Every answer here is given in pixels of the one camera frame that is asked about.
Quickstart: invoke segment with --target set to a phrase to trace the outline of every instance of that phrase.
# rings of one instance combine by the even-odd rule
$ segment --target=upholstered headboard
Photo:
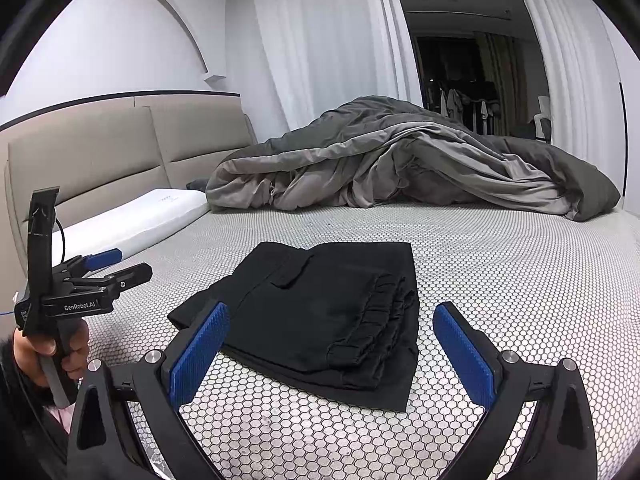
[[[233,150],[255,143],[240,96],[139,92],[44,110],[3,128],[7,209],[23,269],[31,193],[60,186],[63,226],[160,187],[207,178]]]

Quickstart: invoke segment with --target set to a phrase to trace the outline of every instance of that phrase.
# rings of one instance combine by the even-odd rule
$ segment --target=black cable
[[[58,229],[60,229],[60,236],[62,237],[62,259],[60,260],[60,263],[63,263],[65,261],[65,253],[66,253],[65,230],[62,228],[62,224],[60,223],[60,220],[58,220],[57,218],[56,218],[56,224],[58,224]]]

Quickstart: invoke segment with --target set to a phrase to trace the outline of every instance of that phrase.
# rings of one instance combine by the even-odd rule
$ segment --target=gray duvet
[[[529,139],[477,136],[395,99],[358,98],[284,136],[237,150],[207,184],[212,206],[293,210],[485,200],[584,221],[620,195],[595,166]]]

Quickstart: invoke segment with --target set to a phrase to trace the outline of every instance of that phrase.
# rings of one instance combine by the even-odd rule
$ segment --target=hexagon pattern mattress cover
[[[640,219],[613,212],[585,223],[491,206],[382,205],[208,213],[118,264],[151,264],[106,316],[90,317],[92,354],[108,364],[164,348],[166,315],[230,274],[261,241],[309,248],[324,242],[410,242],[420,295],[420,357],[406,413],[328,401],[270,380],[218,354],[188,427],[227,479],[436,479],[478,423],[431,329],[452,301],[498,349],[580,367],[593,413],[598,478],[616,473],[640,440]],[[142,415],[136,427],[152,462],[166,468]],[[526,404],[494,478],[508,471],[533,414]]]

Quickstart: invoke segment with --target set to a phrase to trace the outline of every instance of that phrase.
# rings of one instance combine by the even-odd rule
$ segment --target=folded black pants
[[[212,299],[230,307],[222,350],[243,365],[339,402],[406,409],[418,356],[411,245],[264,242],[169,319],[188,326]]]

